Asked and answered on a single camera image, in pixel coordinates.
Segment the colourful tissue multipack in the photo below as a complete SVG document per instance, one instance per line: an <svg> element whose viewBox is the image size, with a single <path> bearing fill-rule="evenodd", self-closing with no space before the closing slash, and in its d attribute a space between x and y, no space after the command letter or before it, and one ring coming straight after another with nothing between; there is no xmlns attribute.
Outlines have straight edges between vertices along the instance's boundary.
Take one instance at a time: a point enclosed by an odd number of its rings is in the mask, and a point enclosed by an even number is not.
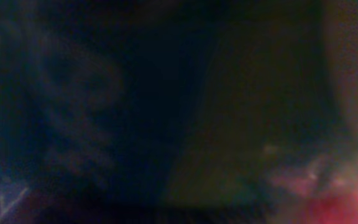
<svg viewBox="0 0 358 224"><path fill-rule="evenodd" d="M0 1L0 223L358 223L358 1Z"/></svg>

